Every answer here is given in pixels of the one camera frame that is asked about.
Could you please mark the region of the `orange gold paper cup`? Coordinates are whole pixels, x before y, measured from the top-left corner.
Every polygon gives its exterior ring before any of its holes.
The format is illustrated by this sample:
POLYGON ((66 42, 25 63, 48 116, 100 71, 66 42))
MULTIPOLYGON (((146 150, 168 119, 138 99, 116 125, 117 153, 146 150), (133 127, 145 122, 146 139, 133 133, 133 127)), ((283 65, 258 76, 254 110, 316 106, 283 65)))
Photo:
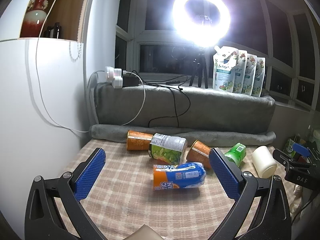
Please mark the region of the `orange gold paper cup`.
POLYGON ((186 160, 201 163, 205 168, 211 169, 212 167, 209 162, 210 150, 210 147, 199 140, 196 140, 190 147, 186 156, 186 160))

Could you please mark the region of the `green tissue box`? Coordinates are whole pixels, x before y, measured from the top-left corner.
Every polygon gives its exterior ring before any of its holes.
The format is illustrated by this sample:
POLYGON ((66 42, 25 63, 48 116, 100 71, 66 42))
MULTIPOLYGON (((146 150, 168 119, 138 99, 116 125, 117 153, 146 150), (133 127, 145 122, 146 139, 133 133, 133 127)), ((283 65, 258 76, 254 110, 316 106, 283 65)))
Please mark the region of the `green tissue box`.
POLYGON ((294 143, 299 143, 300 142, 300 135, 299 134, 295 134, 291 137, 289 137, 289 139, 287 139, 285 146, 283 148, 283 152, 286 153, 287 155, 289 155, 291 158, 294 157, 295 155, 295 151, 293 150, 293 145, 294 143))

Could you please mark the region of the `grey fleece blanket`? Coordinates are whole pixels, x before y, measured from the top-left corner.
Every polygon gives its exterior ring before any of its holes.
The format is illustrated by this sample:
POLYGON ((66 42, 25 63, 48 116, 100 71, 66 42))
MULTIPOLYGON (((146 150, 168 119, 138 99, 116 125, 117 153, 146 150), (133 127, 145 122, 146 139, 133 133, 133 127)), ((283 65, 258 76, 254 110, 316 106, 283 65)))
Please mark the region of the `grey fleece blanket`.
POLYGON ((227 147, 240 142, 268 145, 276 139, 269 130, 276 103, 213 89, 138 86, 114 89, 100 83, 93 90, 94 139, 124 143, 128 130, 199 140, 227 147))

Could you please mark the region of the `blue orange label cup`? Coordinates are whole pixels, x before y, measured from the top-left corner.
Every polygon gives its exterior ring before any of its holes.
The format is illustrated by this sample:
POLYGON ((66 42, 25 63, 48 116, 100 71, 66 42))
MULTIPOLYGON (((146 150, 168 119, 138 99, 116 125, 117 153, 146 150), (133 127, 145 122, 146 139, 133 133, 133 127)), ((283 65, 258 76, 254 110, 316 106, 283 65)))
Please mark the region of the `blue orange label cup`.
POLYGON ((206 171, 198 162, 181 165, 154 165, 153 190, 197 188, 204 184, 206 171))

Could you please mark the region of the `white plastic cup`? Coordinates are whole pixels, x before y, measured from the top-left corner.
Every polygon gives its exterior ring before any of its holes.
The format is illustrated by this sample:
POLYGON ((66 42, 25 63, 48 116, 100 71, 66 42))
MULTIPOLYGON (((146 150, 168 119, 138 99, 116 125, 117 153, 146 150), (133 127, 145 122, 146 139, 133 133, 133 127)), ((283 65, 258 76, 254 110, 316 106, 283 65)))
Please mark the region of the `white plastic cup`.
POLYGON ((266 146, 260 146, 253 151, 252 161, 260 178, 270 178, 277 169, 277 163, 266 146))

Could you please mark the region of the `black tripod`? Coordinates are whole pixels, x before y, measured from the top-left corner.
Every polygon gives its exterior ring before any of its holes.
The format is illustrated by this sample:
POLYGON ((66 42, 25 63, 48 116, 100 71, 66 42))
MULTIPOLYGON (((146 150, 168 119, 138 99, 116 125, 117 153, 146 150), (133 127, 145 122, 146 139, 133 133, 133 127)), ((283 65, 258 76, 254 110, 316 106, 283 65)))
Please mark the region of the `black tripod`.
POLYGON ((205 49, 200 48, 193 61, 193 72, 190 78, 189 87, 193 86, 193 82, 197 77, 197 86, 201 88, 202 81, 204 81, 205 89, 208 89, 208 74, 205 57, 205 49))

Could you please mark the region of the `white refill pouch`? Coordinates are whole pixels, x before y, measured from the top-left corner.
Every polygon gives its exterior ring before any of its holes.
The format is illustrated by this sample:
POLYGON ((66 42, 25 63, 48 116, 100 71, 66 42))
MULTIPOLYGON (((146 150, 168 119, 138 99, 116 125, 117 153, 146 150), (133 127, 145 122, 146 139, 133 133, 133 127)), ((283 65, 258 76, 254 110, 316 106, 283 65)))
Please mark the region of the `white refill pouch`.
POLYGON ((257 66, 255 71, 252 96, 260 97, 263 88, 264 76, 265 76, 265 58, 257 58, 257 66))
POLYGON ((213 89, 221 92, 232 92, 235 79, 235 67, 239 50, 223 46, 217 48, 213 56, 213 89))
POLYGON ((238 60, 234 68, 235 78, 234 78, 233 93, 241 93, 242 91, 244 75, 246 70, 246 63, 247 63, 247 51, 239 50, 238 60))
POLYGON ((251 95, 253 90, 254 76, 257 67, 257 56, 247 54, 247 63, 242 85, 242 94, 251 95))

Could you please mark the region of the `black power adapter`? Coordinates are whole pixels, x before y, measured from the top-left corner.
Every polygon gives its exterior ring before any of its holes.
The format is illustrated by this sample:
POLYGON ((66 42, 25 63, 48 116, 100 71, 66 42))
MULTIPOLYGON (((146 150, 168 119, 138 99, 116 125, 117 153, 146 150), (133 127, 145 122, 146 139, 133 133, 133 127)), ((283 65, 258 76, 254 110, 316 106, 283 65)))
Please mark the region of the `black power adapter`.
POLYGON ((136 87, 139 86, 140 80, 134 75, 123 76, 123 87, 136 87))

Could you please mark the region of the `white power strip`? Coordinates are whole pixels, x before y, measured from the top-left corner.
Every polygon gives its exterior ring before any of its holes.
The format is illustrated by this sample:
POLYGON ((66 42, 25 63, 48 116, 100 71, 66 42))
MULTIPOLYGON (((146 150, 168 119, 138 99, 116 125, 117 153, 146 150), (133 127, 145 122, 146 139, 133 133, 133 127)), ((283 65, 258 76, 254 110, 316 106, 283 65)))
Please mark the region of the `white power strip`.
POLYGON ((97 71, 97 82, 110 84, 114 89, 121 89, 123 87, 122 70, 106 66, 104 70, 97 71))

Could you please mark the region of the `red white vase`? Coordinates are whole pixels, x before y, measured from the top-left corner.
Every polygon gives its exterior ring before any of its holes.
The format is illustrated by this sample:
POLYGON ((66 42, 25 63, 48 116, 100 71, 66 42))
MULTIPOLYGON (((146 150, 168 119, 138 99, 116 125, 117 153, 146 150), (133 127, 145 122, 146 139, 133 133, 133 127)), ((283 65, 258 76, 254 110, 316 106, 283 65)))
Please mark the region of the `red white vase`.
POLYGON ((47 16, 48 0, 30 0, 23 19, 20 37, 37 37, 47 16))

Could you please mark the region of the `green plastic cup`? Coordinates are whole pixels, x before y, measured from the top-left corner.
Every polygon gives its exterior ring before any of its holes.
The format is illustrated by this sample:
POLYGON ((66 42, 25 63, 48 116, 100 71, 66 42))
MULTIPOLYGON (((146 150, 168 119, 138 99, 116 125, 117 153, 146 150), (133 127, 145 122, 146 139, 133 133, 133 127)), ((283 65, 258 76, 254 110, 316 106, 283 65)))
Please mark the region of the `green plastic cup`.
POLYGON ((228 152, 225 153, 225 157, 235 163, 237 167, 240 166, 243 159, 246 156, 246 146, 240 142, 235 144, 228 152))

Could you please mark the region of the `black thermos bottle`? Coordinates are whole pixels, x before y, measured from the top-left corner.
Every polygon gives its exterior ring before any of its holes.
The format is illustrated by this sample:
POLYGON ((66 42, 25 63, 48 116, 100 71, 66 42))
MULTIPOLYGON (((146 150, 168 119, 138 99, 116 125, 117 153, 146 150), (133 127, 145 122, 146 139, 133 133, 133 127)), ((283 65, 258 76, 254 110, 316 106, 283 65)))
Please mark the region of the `black thermos bottle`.
POLYGON ((62 38, 62 27, 59 22, 56 22, 53 26, 48 26, 44 31, 43 37, 46 38, 62 38))

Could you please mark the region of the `green label clear cup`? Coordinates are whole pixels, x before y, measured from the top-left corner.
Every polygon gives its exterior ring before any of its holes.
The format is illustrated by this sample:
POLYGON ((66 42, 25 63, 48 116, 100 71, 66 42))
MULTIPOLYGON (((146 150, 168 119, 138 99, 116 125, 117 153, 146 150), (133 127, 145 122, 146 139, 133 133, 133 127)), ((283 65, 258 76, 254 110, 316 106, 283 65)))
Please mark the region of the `green label clear cup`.
POLYGON ((178 165, 187 149, 187 139, 156 133, 149 143, 148 154, 151 158, 170 165, 178 165))

